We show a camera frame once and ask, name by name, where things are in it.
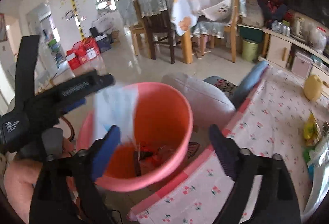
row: storage container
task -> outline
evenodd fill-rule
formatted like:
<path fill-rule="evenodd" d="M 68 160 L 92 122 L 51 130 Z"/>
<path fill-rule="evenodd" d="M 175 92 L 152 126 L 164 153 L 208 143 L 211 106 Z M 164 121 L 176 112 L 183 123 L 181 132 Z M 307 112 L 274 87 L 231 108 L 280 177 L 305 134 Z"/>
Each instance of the storage container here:
<path fill-rule="evenodd" d="M 313 61 L 305 53 L 296 51 L 295 58 L 292 63 L 292 73 L 306 79 L 312 68 Z"/>
<path fill-rule="evenodd" d="M 244 39 L 243 40 L 243 50 L 242 58 L 249 62 L 252 62 L 257 58 L 258 43 L 255 41 Z"/>

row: red box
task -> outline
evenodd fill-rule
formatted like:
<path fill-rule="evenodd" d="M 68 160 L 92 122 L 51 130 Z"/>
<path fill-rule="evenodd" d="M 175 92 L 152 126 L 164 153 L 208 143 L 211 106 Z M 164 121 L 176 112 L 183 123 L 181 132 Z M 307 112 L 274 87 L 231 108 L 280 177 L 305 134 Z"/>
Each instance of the red box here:
<path fill-rule="evenodd" d="M 66 60 L 67 60 L 68 64 L 70 65 L 70 68 L 72 71 L 81 65 L 78 57 L 75 55 L 73 50 L 67 51 L 66 54 L 67 54 Z"/>
<path fill-rule="evenodd" d="M 78 50 L 75 50 L 74 52 L 75 52 L 75 55 L 77 55 L 81 65 L 84 64 L 85 62 L 89 61 L 89 57 L 84 48 L 80 48 Z"/>
<path fill-rule="evenodd" d="M 97 45 L 97 42 L 95 41 L 95 39 L 93 37 L 88 37 L 86 39 L 83 39 L 77 43 L 74 44 L 73 46 L 73 50 L 76 51 L 78 49 L 84 49 L 84 50 L 88 50 L 88 49 L 91 49 L 93 48 L 95 50 L 95 53 L 97 55 L 100 54 L 100 51 L 99 51 L 99 47 Z"/>

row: red bag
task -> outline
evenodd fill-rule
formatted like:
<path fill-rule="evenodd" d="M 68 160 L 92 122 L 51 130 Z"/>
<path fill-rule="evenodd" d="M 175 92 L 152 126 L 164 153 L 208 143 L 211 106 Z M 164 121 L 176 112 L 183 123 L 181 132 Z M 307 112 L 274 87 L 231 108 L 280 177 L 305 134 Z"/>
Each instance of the red bag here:
<path fill-rule="evenodd" d="M 84 64 L 85 62 L 89 61 L 87 52 L 83 47 L 79 48 L 78 50 L 75 50 L 74 52 L 75 52 L 75 55 L 77 55 L 81 65 Z"/>
<path fill-rule="evenodd" d="M 70 65 L 70 68 L 72 71 L 81 65 L 78 57 L 75 55 L 75 53 L 72 49 L 68 50 L 66 52 L 66 60 L 67 60 L 68 64 Z"/>

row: cherry print tablecloth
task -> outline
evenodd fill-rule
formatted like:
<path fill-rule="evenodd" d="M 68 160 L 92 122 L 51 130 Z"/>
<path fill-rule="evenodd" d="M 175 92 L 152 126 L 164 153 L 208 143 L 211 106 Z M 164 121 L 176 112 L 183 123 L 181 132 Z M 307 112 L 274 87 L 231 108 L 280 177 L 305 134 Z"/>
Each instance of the cherry print tablecloth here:
<path fill-rule="evenodd" d="M 271 157 L 279 153 L 283 156 L 301 212 L 312 188 L 302 157 L 303 124 L 310 111 L 320 125 L 329 116 L 328 99 L 321 96 L 316 102 L 308 101 L 302 93 L 303 83 L 303 79 L 291 73 L 268 67 L 261 82 L 223 130 L 240 148 L 249 148 L 255 155 Z M 260 176 L 255 177 L 241 222 L 252 214 L 260 181 Z M 130 218 L 136 216 L 143 224 L 213 223 L 233 184 L 210 146 L 168 186 L 133 207 Z"/>

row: cushion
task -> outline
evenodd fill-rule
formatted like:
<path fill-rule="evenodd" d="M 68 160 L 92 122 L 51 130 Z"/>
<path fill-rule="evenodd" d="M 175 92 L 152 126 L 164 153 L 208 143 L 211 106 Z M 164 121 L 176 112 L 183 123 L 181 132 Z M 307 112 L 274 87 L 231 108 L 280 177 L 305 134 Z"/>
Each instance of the cushion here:
<path fill-rule="evenodd" d="M 232 102 L 209 83 L 180 72 L 165 75 L 162 83 L 174 87 L 187 98 L 193 111 L 194 125 L 200 128 L 217 124 L 222 130 L 235 115 Z"/>
<path fill-rule="evenodd" d="M 246 2 L 247 16 L 242 18 L 242 23 L 248 26 L 261 28 L 264 25 L 264 16 L 257 0 L 247 0 Z"/>
<path fill-rule="evenodd" d="M 216 86 L 218 89 L 223 91 L 223 93 L 230 98 L 234 94 L 235 89 L 237 86 L 235 86 L 233 83 L 219 77 L 219 76 L 210 76 L 203 80 L 206 83 L 209 83 L 213 86 Z"/>
<path fill-rule="evenodd" d="M 267 67 L 267 61 L 262 61 L 256 64 L 251 71 L 242 80 L 239 86 L 235 89 L 234 94 L 231 96 L 231 102 L 234 104 L 235 108 L 238 109 L 241 104 L 245 101 L 249 92 L 258 83 L 263 71 Z"/>

